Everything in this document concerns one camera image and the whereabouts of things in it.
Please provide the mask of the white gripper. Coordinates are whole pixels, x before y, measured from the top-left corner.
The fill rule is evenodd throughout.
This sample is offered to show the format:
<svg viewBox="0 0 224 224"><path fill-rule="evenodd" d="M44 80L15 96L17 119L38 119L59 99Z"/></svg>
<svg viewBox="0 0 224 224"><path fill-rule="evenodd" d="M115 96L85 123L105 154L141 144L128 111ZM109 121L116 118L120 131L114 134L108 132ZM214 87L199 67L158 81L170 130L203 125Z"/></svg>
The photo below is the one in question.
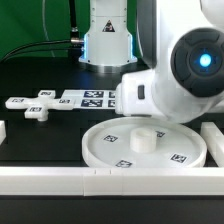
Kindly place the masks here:
<svg viewBox="0 0 224 224"><path fill-rule="evenodd" d="M150 115L159 117L152 97L154 73L127 73L116 88L115 112L124 116Z"/></svg>

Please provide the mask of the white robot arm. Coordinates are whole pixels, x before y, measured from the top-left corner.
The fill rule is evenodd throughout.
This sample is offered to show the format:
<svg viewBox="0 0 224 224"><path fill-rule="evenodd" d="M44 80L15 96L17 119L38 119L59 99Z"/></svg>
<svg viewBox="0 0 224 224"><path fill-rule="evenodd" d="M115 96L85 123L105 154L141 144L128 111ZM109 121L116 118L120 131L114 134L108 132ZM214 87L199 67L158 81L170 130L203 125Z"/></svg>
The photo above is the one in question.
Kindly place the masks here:
<svg viewBox="0 0 224 224"><path fill-rule="evenodd" d="M136 61L127 0L90 0L80 61L113 72ZM148 68L122 76L115 111L177 123L224 113L224 0L137 0L136 34Z"/></svg>

